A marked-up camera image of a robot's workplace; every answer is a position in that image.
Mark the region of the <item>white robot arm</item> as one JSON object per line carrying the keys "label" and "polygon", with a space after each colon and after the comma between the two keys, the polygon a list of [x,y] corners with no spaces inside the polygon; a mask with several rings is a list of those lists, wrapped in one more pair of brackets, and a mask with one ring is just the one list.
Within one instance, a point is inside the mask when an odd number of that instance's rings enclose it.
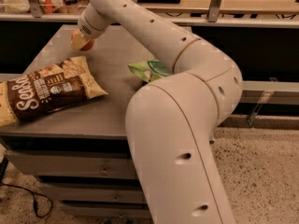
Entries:
{"label": "white robot arm", "polygon": [[136,0],[89,0],[78,27],[96,39],[113,22],[173,73],[137,91],[125,118],[154,224],[236,224],[209,137],[240,101],[238,66],[205,39]]}

